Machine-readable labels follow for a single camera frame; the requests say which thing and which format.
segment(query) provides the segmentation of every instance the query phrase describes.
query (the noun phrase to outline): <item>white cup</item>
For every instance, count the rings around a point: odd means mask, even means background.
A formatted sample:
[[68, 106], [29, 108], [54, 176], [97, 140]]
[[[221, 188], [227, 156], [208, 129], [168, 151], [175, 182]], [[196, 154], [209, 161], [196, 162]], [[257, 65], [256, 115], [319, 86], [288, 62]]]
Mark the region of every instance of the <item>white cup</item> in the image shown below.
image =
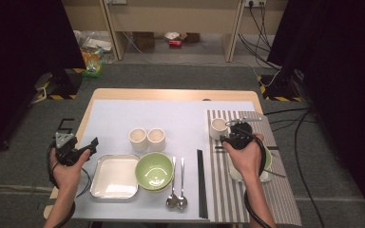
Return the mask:
[[227, 136], [226, 120], [222, 118], [213, 119], [209, 127], [209, 135], [216, 141], [221, 139], [221, 135]]
[[161, 152], [165, 149], [165, 134], [160, 128], [153, 128], [147, 133], [149, 147], [153, 152]]
[[146, 131], [142, 128], [135, 128], [129, 132], [129, 141], [135, 151], [143, 152], [147, 149]]

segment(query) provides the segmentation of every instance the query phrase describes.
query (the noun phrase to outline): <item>black curtain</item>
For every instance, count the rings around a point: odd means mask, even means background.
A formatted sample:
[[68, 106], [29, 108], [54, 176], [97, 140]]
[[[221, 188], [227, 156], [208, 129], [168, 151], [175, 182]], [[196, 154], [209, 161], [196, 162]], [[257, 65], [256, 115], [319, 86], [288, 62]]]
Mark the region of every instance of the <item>black curtain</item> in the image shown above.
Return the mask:
[[315, 11], [289, 0], [269, 60], [303, 71], [312, 106], [365, 197], [365, 5], [320, 2], [315, 16], [323, 17], [304, 24]]
[[0, 141], [26, 110], [37, 79], [74, 67], [85, 64], [60, 0], [0, 1]]

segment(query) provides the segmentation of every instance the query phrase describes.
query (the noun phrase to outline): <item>green bowl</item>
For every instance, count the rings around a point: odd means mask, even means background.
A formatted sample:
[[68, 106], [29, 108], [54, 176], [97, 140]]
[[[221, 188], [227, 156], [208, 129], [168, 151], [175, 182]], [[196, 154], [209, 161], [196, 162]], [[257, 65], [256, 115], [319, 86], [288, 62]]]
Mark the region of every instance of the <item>green bowl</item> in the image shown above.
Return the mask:
[[152, 152], [138, 161], [135, 177], [143, 189], [161, 191], [173, 179], [173, 172], [173, 164], [165, 154]]
[[266, 153], [266, 161], [265, 161], [265, 167], [263, 169], [269, 169], [272, 165], [272, 154], [271, 151], [266, 148], [265, 146], [265, 153]]

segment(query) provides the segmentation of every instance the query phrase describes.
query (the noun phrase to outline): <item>white plate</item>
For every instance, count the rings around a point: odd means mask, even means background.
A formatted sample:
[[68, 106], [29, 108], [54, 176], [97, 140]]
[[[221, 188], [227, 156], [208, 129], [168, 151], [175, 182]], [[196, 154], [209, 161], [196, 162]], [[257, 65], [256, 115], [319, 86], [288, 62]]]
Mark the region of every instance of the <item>white plate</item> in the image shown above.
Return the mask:
[[128, 199], [138, 191], [135, 167], [139, 158], [134, 155], [106, 155], [98, 161], [90, 188], [93, 197]]

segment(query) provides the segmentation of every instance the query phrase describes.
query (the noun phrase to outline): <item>trash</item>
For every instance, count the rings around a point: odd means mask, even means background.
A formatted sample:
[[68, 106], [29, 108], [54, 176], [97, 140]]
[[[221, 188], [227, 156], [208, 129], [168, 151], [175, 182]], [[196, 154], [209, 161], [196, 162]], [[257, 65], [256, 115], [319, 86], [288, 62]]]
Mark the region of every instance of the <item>trash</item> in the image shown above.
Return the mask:
[[172, 41], [172, 40], [175, 40], [176, 38], [179, 38], [180, 37], [180, 34], [178, 32], [167, 32], [165, 35], [164, 35], [164, 38], [168, 41]]
[[91, 78], [99, 77], [103, 67], [103, 48], [81, 47], [81, 52], [86, 65], [86, 70], [82, 72], [82, 75]]
[[168, 44], [171, 47], [180, 47], [182, 45], [183, 41], [169, 41]]
[[87, 39], [83, 43], [83, 47], [103, 48], [104, 50], [111, 50], [111, 43], [87, 37]]

